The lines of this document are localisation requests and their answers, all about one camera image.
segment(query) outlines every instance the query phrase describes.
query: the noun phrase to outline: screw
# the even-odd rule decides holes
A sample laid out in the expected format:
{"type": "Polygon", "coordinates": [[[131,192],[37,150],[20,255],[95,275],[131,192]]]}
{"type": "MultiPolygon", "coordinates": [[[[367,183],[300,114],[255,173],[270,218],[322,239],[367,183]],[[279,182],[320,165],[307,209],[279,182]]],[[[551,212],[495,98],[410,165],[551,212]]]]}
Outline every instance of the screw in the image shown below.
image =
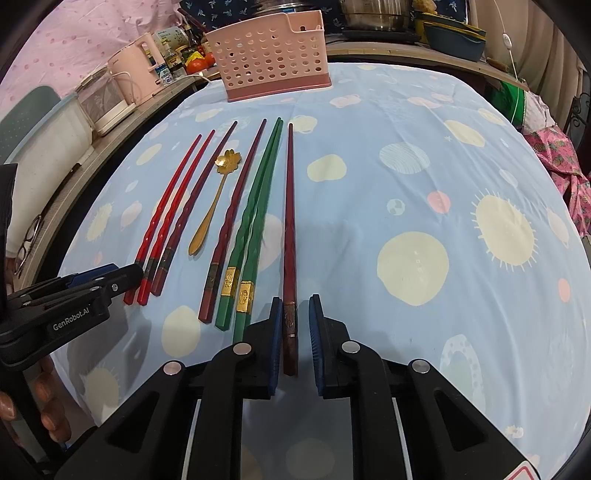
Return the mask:
{"type": "Polygon", "coordinates": [[[167,375],[176,375],[181,371],[182,368],[183,367],[178,362],[168,362],[166,365],[164,365],[162,370],[164,370],[164,373],[167,375]]]}
{"type": "Polygon", "coordinates": [[[345,353],[358,353],[361,350],[361,346],[357,342],[352,342],[351,340],[343,343],[340,347],[345,353]]]}
{"type": "Polygon", "coordinates": [[[248,343],[242,342],[234,345],[232,350],[234,350],[234,353],[237,355],[248,355],[251,352],[252,347],[248,343]]]}
{"type": "Polygon", "coordinates": [[[415,360],[413,362],[413,370],[418,374],[426,374],[431,370],[431,365],[426,360],[415,360]]]}

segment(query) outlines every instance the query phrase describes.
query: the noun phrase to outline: chopstick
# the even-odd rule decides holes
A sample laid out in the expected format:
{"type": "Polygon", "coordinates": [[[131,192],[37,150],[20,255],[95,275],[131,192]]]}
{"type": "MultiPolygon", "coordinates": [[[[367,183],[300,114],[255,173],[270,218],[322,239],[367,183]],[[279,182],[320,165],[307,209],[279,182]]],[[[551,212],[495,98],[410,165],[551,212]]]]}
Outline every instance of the chopstick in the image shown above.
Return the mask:
{"type": "Polygon", "coordinates": [[[187,190],[187,186],[193,174],[195,173],[195,169],[203,154],[205,153],[206,148],[209,146],[209,142],[211,141],[215,130],[209,132],[209,136],[205,140],[205,143],[199,149],[199,152],[195,156],[195,159],[191,163],[191,166],[187,170],[183,181],[181,182],[180,187],[177,190],[177,193],[174,195],[174,199],[168,212],[166,213],[166,217],[164,217],[164,222],[158,231],[158,237],[156,239],[156,243],[152,247],[152,251],[150,252],[150,257],[148,258],[148,264],[146,265],[146,269],[144,272],[144,278],[142,279],[142,283],[139,285],[139,293],[138,293],[138,303],[140,305],[146,305],[148,303],[148,297],[150,296],[150,285],[152,280],[154,279],[154,275],[156,273],[156,266],[158,265],[158,260],[160,259],[160,255],[162,254],[162,250],[164,248],[164,242],[166,241],[166,237],[168,236],[168,230],[170,229],[170,225],[174,220],[174,216],[177,213],[178,206],[183,199],[183,195],[187,190]]]}
{"type": "MultiPolygon", "coordinates": [[[[181,160],[181,163],[178,165],[177,170],[174,172],[173,178],[170,179],[170,182],[168,183],[168,186],[166,187],[166,190],[164,191],[162,198],[158,202],[158,206],[156,207],[156,212],[154,213],[154,215],[152,216],[152,219],[150,220],[150,224],[148,225],[148,229],[146,230],[142,244],[139,247],[138,254],[135,256],[136,265],[139,265],[142,268],[144,267],[144,262],[146,260],[146,257],[148,256],[148,250],[150,248],[150,243],[152,243],[152,239],[154,237],[154,234],[156,233],[156,228],[158,227],[158,223],[160,221],[160,217],[162,216],[162,212],[164,211],[164,208],[166,207],[166,204],[168,203],[168,199],[173,194],[174,186],[176,185],[179,177],[181,176],[181,173],[183,172],[185,165],[189,161],[189,157],[193,153],[193,150],[195,150],[195,148],[197,147],[197,144],[199,143],[200,140],[201,140],[201,134],[199,134],[197,136],[197,138],[195,139],[195,141],[193,142],[193,144],[191,145],[191,147],[187,151],[187,154],[181,160]]],[[[129,290],[125,293],[125,295],[123,297],[123,301],[127,305],[131,305],[134,302],[134,297],[135,297],[135,290],[129,290]]]]}
{"type": "Polygon", "coordinates": [[[152,292],[153,295],[159,296],[162,293],[162,290],[164,288],[164,282],[166,281],[166,276],[168,275],[168,269],[170,268],[170,265],[173,262],[174,254],[177,251],[178,244],[181,240],[183,230],[184,230],[185,226],[187,225],[189,215],[191,215],[191,211],[193,210],[193,207],[195,206],[195,202],[197,201],[197,197],[199,197],[201,190],[203,190],[203,186],[205,185],[205,181],[207,180],[207,177],[208,177],[209,173],[211,172],[212,168],[216,164],[216,160],[217,160],[219,154],[222,152],[224,146],[226,145],[226,142],[228,141],[228,138],[230,137],[230,135],[232,135],[232,132],[236,128],[237,124],[238,124],[238,122],[234,122],[232,124],[232,126],[228,129],[228,131],[226,132],[226,135],[224,135],[224,137],[222,138],[221,142],[219,143],[219,145],[216,148],[216,151],[213,153],[212,157],[209,159],[209,162],[207,163],[207,165],[205,165],[205,168],[203,169],[201,175],[199,176],[197,183],[195,184],[195,186],[193,187],[193,190],[191,191],[191,195],[190,195],[187,203],[185,204],[183,211],[181,212],[180,216],[178,217],[178,220],[177,220],[177,223],[174,227],[173,233],[170,235],[170,238],[168,239],[168,242],[166,243],[166,248],[164,249],[164,253],[162,254],[162,258],[160,259],[160,264],[158,265],[158,270],[156,271],[155,276],[153,277],[154,281],[152,282],[151,288],[150,288],[150,291],[152,292]]]}
{"type": "Polygon", "coordinates": [[[242,342],[244,329],[251,323],[252,302],[255,296],[256,274],[258,272],[258,261],[261,254],[262,234],[265,229],[265,216],[271,193],[273,171],[277,160],[277,151],[281,141],[281,128],[283,120],[273,139],[273,148],[269,162],[265,168],[265,176],[261,184],[261,194],[256,203],[256,217],[252,223],[251,238],[248,241],[248,254],[244,263],[244,271],[240,288],[238,290],[238,304],[236,305],[236,321],[234,322],[233,342],[242,342]]]}
{"type": "Polygon", "coordinates": [[[256,137],[252,142],[251,149],[248,152],[248,156],[246,157],[246,161],[244,163],[244,166],[242,167],[242,171],[240,172],[240,177],[238,177],[236,187],[234,187],[232,200],[230,201],[230,206],[226,210],[226,217],[224,220],[224,224],[222,225],[222,228],[220,230],[219,239],[217,240],[217,246],[216,249],[213,251],[212,261],[209,265],[209,271],[207,272],[207,280],[205,282],[205,287],[203,289],[201,307],[199,308],[199,320],[201,320],[203,323],[212,322],[213,309],[216,305],[217,291],[219,289],[220,280],[222,279],[222,268],[224,262],[226,261],[228,243],[230,241],[230,235],[232,234],[232,225],[234,223],[234,220],[236,219],[236,214],[238,212],[238,207],[240,205],[242,192],[244,190],[244,186],[246,185],[246,178],[248,177],[248,173],[252,165],[252,159],[255,156],[256,149],[258,148],[258,144],[261,140],[262,133],[265,129],[266,124],[267,119],[265,118],[262,121],[258,132],[256,133],[256,137]]]}
{"type": "Polygon", "coordinates": [[[294,126],[287,137],[287,178],[285,182],[285,241],[283,253],[283,373],[298,371],[296,210],[294,207],[294,126]]]}
{"type": "Polygon", "coordinates": [[[192,26],[197,27],[202,33],[209,33],[209,30],[199,20],[187,12],[183,7],[177,8],[177,12],[187,19],[192,26]]]}
{"type": "Polygon", "coordinates": [[[230,321],[232,320],[232,309],[234,307],[234,299],[236,296],[236,289],[240,280],[240,269],[242,268],[242,261],[244,260],[244,250],[246,242],[248,241],[248,234],[251,228],[252,218],[255,214],[256,201],[261,191],[261,183],[265,176],[265,170],[271,150],[274,145],[275,137],[278,134],[281,124],[281,119],[278,118],[273,127],[273,131],[263,153],[261,163],[256,171],[255,179],[252,183],[251,192],[248,195],[246,208],[242,213],[242,220],[240,227],[236,233],[236,244],[230,254],[228,266],[226,267],[226,276],[224,278],[222,292],[220,293],[220,302],[217,307],[216,327],[220,330],[228,330],[230,328],[230,321]]]}

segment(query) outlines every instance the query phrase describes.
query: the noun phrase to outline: finger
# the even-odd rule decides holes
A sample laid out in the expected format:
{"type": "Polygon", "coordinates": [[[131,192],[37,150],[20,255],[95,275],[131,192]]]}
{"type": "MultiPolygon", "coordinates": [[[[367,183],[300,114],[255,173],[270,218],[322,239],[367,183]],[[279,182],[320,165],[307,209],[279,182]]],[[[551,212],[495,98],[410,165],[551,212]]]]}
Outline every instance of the finger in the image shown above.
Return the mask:
{"type": "Polygon", "coordinates": [[[41,412],[41,422],[50,432],[57,430],[65,419],[64,405],[56,398],[45,405],[43,412],[41,412]]]}
{"type": "Polygon", "coordinates": [[[6,285],[10,285],[10,288],[14,291],[14,267],[15,258],[7,258],[4,265],[4,281],[6,285]]]}
{"type": "Polygon", "coordinates": [[[0,419],[13,421],[17,417],[16,409],[11,398],[0,392],[0,419]]]}
{"type": "Polygon", "coordinates": [[[37,377],[33,382],[33,387],[37,397],[43,403],[50,401],[56,393],[53,377],[47,372],[43,372],[37,377]]]}
{"type": "Polygon", "coordinates": [[[45,373],[50,374],[53,372],[53,360],[50,356],[44,356],[41,360],[39,360],[39,365],[41,366],[41,370],[45,373]]]}
{"type": "Polygon", "coordinates": [[[10,435],[10,438],[12,438],[12,441],[14,443],[16,443],[19,447],[24,448],[22,446],[21,439],[17,436],[16,432],[12,428],[12,425],[10,425],[9,423],[5,422],[4,423],[4,426],[6,427],[6,430],[8,431],[8,434],[10,435]]]}
{"type": "Polygon", "coordinates": [[[64,443],[72,438],[72,429],[70,423],[64,419],[53,432],[49,432],[49,436],[54,442],[64,443]]]}

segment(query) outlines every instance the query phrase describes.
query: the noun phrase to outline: light blue tablecloth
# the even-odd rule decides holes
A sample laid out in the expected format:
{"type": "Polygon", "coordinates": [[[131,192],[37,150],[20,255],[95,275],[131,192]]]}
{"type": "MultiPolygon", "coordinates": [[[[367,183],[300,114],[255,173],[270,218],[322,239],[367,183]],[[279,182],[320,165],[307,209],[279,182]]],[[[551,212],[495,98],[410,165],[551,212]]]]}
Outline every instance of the light blue tablecloth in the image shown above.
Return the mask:
{"type": "MultiPolygon", "coordinates": [[[[196,135],[246,156],[269,120],[295,125],[300,372],[272,402],[245,404],[243,478],[352,478],[349,404],[318,398],[307,300],[384,358],[425,358],[549,478],[583,432],[591,404],[591,271],[567,209],[523,137],[454,77],[381,64],[331,64],[333,86],[227,103],[221,82],[186,99],[129,153],[95,201],[62,274],[132,263],[155,205],[196,135]]],[[[274,172],[253,320],[282,291],[287,129],[274,172]]],[[[197,180],[202,162],[190,184],[197,180]]],[[[196,317],[238,172],[207,242],[189,242],[220,182],[212,173],[161,297],[121,298],[103,325],[60,349],[69,390],[101,422],[163,363],[209,360],[231,344],[196,317]]]]}

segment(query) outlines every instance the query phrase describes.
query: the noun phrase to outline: yellow sun pattern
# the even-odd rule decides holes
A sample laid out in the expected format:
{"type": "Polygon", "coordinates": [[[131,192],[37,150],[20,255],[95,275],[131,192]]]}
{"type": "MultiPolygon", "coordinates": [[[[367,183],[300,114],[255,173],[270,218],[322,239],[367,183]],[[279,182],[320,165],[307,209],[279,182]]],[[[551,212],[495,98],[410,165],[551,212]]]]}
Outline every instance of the yellow sun pattern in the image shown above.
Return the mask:
{"type": "Polygon", "coordinates": [[[487,254],[491,254],[492,261],[498,260],[499,266],[505,264],[505,269],[513,271],[515,267],[535,262],[534,254],[537,239],[535,230],[525,215],[521,213],[509,200],[502,199],[499,194],[493,194],[486,190],[486,194],[480,192],[476,195],[478,204],[472,202],[475,217],[472,222],[474,228],[480,230],[478,238],[485,241],[487,254]]]}

